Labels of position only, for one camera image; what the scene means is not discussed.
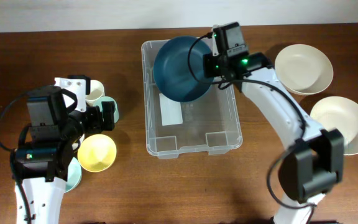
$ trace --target yellow cup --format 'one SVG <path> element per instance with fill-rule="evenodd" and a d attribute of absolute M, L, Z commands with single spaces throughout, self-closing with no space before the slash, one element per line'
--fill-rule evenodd
<path fill-rule="evenodd" d="M 82 168 L 90 172 L 100 172 L 109 168 L 117 156 L 114 141 L 103 134 L 95 134 L 86 138 L 78 150 L 78 162 Z"/>

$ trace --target beige plate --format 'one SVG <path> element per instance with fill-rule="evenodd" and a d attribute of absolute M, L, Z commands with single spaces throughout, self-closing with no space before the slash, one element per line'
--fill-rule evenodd
<path fill-rule="evenodd" d="M 358 154 L 358 104 L 340 96 L 317 102 L 310 116 L 325 129 L 337 128 L 345 138 L 345 155 Z"/>
<path fill-rule="evenodd" d="M 277 55 L 275 69 L 288 91 L 299 95 L 312 95 L 327 89 L 334 77 L 327 56 L 305 44 L 284 48 Z"/>

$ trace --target brown wooden surface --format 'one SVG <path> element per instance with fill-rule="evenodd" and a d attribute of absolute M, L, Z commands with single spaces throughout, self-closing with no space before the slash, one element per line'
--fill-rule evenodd
<path fill-rule="evenodd" d="M 83 171 L 80 185 L 65 194 L 60 223 L 219 223 L 270 218 L 278 205 L 265 186 L 268 166 L 282 152 L 279 138 L 255 105 L 236 92 L 244 143 L 225 155 L 205 152 L 158 160 L 146 151 L 140 46 L 146 40 L 202 35 L 209 28 L 97 30 L 0 34 L 0 112 L 25 90 L 54 77 L 85 74 L 104 83 L 117 100 L 120 121 L 111 136 L 119 149 L 106 171 Z M 251 52 L 272 59 L 289 44 L 322 50 L 334 80 L 322 94 L 296 96 L 311 107 L 337 95 L 358 103 L 358 24 L 244 27 Z M 28 122 L 21 101 L 8 113 L 1 138 L 14 147 Z M 16 200 L 9 154 L 0 148 L 0 223 L 15 223 Z M 281 194 L 277 177 L 273 186 Z M 314 220 L 358 223 L 358 155 L 346 157 L 343 183 L 319 205 Z"/>

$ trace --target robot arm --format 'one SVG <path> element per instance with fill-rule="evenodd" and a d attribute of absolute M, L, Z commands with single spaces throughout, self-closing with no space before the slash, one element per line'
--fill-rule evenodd
<path fill-rule="evenodd" d="M 86 106 L 88 77 L 74 75 L 55 81 L 55 86 L 27 93 L 31 124 L 23 129 L 18 148 L 11 154 L 18 224 L 58 223 L 74 155 L 72 144 L 85 133 L 114 129 L 114 103 L 103 102 L 103 113 L 98 107 Z M 27 132 L 31 142 L 25 142 Z"/>
<path fill-rule="evenodd" d="M 281 91 L 288 94 L 288 96 L 296 102 L 279 82 L 275 71 L 272 68 L 261 68 L 256 70 L 252 72 L 252 75 L 248 77 L 248 79 L 271 83 L 281 89 Z M 284 149 L 288 149 L 291 145 L 293 145 L 301 135 L 301 122 L 289 102 L 287 102 L 283 96 L 278 94 L 276 91 L 272 91 L 269 87 L 255 83 L 242 83 L 242 92 L 255 105 L 257 105 L 259 110 L 272 125 L 273 129 L 280 137 L 282 144 L 284 145 Z M 296 105 L 301 110 L 307 123 L 303 140 L 308 141 L 310 139 L 318 138 L 321 135 L 321 130 L 324 128 L 321 124 L 311 119 L 298 104 Z M 291 177 L 287 177 L 283 181 L 289 181 L 289 179 L 291 179 Z M 284 194 L 282 202 L 292 207 L 302 207 L 311 203 L 317 205 L 324 198 L 324 196 L 325 194 L 317 194 L 309 198 L 305 203 L 299 203 Z M 310 215 L 311 207 L 289 209 L 281 206 L 275 214 L 273 221 L 275 224 L 305 224 Z"/>
<path fill-rule="evenodd" d="M 342 179 L 342 134 L 336 129 L 326 131 L 303 111 L 280 83 L 266 56 L 249 54 L 237 22 L 214 26 L 204 37 L 213 40 L 213 52 L 203 56 L 204 75 L 221 77 L 221 84 L 235 84 L 273 126 L 288 153 L 278 172 L 283 199 L 277 199 L 269 189 L 281 205 L 273 222 L 307 223 L 313 214 L 308 205 L 317 205 Z"/>

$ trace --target clear plastic storage bin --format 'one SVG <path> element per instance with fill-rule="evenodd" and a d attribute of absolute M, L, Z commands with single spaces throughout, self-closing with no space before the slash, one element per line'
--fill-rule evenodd
<path fill-rule="evenodd" d="M 242 144 L 242 134 L 233 87 L 219 90 L 213 85 L 201 98 L 180 103 L 182 123 L 162 124 L 160 90 L 153 77 L 154 60 L 168 40 L 142 45 L 146 147 L 159 159 L 177 158 L 187 152 L 224 154 Z M 211 48 L 211 42 L 205 41 Z"/>

